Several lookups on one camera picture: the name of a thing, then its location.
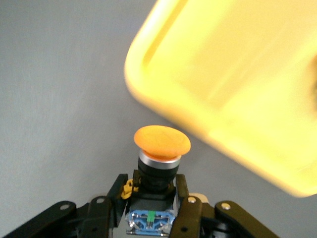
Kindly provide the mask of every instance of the yellow clip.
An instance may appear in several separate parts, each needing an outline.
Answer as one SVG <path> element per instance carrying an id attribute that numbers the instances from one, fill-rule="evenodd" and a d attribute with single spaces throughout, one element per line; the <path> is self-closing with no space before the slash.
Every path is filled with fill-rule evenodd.
<path id="1" fill-rule="evenodd" d="M 123 191 L 121 194 L 122 199 L 128 199 L 131 197 L 132 194 L 132 187 L 133 187 L 133 179 L 129 179 L 125 186 L 123 186 Z M 139 190 L 138 187 L 134 187 L 133 191 L 137 192 Z"/>

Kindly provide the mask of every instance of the yellow container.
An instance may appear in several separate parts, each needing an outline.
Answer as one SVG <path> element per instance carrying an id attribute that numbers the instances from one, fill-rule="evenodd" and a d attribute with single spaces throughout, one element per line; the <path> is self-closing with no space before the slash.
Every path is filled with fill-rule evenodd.
<path id="1" fill-rule="evenodd" d="M 125 75 L 158 114 L 294 196 L 317 193 L 317 1 L 159 0 Z"/>

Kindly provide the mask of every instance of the silver ring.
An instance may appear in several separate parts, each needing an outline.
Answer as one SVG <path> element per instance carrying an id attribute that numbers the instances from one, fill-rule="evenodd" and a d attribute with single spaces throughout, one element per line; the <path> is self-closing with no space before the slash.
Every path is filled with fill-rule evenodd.
<path id="1" fill-rule="evenodd" d="M 181 156 L 177 156 L 175 159 L 169 160 L 169 161 L 156 160 L 156 159 L 150 158 L 149 156 L 144 154 L 142 150 L 140 150 L 139 158 L 144 164 L 152 168 L 159 169 L 159 170 L 170 170 L 179 166 Z"/>

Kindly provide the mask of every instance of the gray wall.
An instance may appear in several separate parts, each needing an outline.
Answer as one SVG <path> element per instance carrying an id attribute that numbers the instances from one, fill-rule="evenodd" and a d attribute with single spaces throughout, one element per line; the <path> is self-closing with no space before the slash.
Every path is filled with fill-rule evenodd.
<path id="1" fill-rule="evenodd" d="M 82 206 L 137 167 L 134 132 L 170 125 L 124 84 L 153 0 L 0 2 L 0 237 L 61 200 Z M 317 237 L 317 196 L 294 198 L 191 135 L 180 173 L 285 238 Z M 124 237 L 124 227 L 115 232 Z"/>

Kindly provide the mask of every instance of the screw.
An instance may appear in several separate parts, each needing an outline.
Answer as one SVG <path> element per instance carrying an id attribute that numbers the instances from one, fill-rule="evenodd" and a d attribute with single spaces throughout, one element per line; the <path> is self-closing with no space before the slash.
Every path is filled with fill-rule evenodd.
<path id="1" fill-rule="evenodd" d="M 69 204 L 61 205 L 60 210 L 66 210 L 69 208 Z"/>
<path id="2" fill-rule="evenodd" d="M 188 202 L 189 203 L 195 203 L 196 202 L 196 199 L 194 197 L 188 197 Z"/>
<path id="3" fill-rule="evenodd" d="M 223 202 L 223 203 L 221 204 L 221 207 L 222 207 L 224 210 L 230 210 L 230 208 L 231 208 L 231 206 L 230 206 L 228 203 L 226 203 L 226 202 Z"/>
<path id="4" fill-rule="evenodd" d="M 97 199 L 97 203 L 103 203 L 105 201 L 105 199 L 103 197 L 100 197 Z"/>

